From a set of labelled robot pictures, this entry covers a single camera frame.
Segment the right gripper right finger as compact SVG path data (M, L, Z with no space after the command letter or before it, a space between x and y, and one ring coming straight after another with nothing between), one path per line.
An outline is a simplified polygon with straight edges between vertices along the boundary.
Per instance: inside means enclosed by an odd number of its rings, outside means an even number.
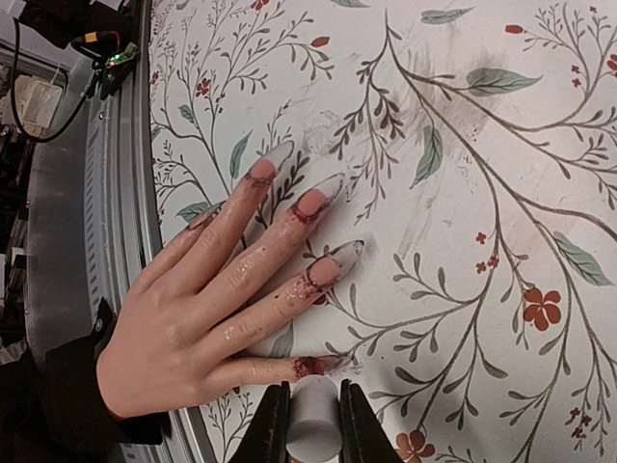
M359 384L341 383L339 418L342 463L402 463Z

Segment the person's hand with painted nails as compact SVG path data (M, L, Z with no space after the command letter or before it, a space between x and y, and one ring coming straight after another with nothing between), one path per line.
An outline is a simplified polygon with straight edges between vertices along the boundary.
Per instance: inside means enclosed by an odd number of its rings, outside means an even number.
M335 174L314 185L256 243L237 252L291 152L283 143L259 158L220 211L196 218L130 288L96 363L102 399L116 419L199 406L236 387L294 382L345 365L343 355L244 354L309 308L362 253L361 241L346 243L260 294L333 205L344 181Z

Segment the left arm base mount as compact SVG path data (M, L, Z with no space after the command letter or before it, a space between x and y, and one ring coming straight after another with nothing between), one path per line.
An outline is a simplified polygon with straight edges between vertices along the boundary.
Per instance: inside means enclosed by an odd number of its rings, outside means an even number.
M96 31L78 36L70 46L92 60L94 86L100 89L100 99L114 95L123 81L135 69L140 49L132 41L124 43L117 31Z

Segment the black sleeved forearm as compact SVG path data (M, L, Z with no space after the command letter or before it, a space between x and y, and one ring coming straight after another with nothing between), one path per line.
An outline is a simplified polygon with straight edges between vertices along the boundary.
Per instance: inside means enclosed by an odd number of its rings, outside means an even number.
M25 340L1 347L1 460L104 462L115 444L163 443L162 413L119 420L97 384L97 354L114 314L99 302L91 332L46 353L38 368Z

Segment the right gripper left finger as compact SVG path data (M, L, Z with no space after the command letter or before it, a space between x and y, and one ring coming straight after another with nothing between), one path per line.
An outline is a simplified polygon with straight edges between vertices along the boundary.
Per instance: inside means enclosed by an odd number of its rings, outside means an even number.
M286 434L290 386L284 381L269 386L229 463L287 463Z

